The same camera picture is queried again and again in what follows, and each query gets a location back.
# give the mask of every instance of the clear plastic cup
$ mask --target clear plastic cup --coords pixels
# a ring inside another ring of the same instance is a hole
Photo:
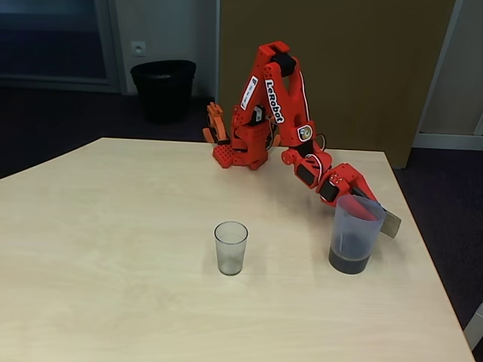
[[[329,262],[339,272],[358,274],[368,264],[386,218],[376,202],[354,195],[337,200]]]
[[[236,221],[226,221],[214,230],[218,269],[225,275],[237,275],[243,267],[248,230]]]

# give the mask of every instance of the white sticker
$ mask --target white sticker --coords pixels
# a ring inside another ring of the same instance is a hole
[[[281,113],[281,107],[277,101],[277,94],[275,93],[274,83],[272,79],[265,80],[266,85],[266,95],[269,98],[269,105],[272,109],[273,117],[275,117],[275,122],[277,123],[284,123],[285,118]]]
[[[247,90],[245,91],[245,94],[243,95],[243,99],[241,100],[241,109],[244,111],[247,110],[248,102],[250,102],[251,96],[255,92],[255,88],[257,87],[258,84],[258,78],[255,76],[252,76],[250,79],[250,82],[248,83]]]

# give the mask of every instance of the label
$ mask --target label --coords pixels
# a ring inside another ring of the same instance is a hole
[[[297,133],[301,142],[308,141],[312,138],[312,127],[309,125],[302,126],[297,130]]]
[[[258,78],[255,76],[252,76],[250,79],[250,82],[248,83],[247,90],[245,91],[245,94],[243,94],[243,98],[241,99],[241,109],[244,111],[247,110],[248,103],[250,102],[251,96],[255,92],[255,88],[257,87],[258,84]]]
[[[273,80],[267,79],[265,81],[266,85],[266,94],[269,98],[270,108],[272,109],[273,116],[275,117],[275,122],[277,123],[284,123],[285,118],[281,113],[281,107],[277,102],[277,94],[275,93],[275,89],[273,89]]]

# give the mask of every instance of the electrical outlet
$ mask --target electrical outlet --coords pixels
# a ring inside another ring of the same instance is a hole
[[[146,42],[145,41],[132,41],[131,50],[135,57],[145,57],[146,53]]]

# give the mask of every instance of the white wall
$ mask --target white wall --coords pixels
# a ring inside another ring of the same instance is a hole
[[[135,93],[130,70],[156,60],[196,63],[194,95],[214,96],[216,0],[115,0],[128,93]],[[147,57],[134,57],[132,41],[145,41]]]
[[[420,131],[473,134],[483,113],[483,1],[464,0]]]

